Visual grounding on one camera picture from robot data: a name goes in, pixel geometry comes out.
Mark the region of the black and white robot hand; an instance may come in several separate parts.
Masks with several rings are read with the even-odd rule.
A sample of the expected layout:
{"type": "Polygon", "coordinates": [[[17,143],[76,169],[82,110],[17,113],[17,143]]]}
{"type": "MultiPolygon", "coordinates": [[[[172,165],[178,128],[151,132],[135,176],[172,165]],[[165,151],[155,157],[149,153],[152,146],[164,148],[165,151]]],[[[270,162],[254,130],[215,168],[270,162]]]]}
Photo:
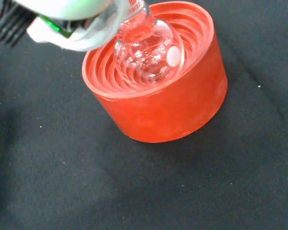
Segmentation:
{"type": "Polygon", "coordinates": [[[126,0],[0,0],[0,42],[24,34],[37,43],[89,51],[109,42],[128,13],[126,0]]]}

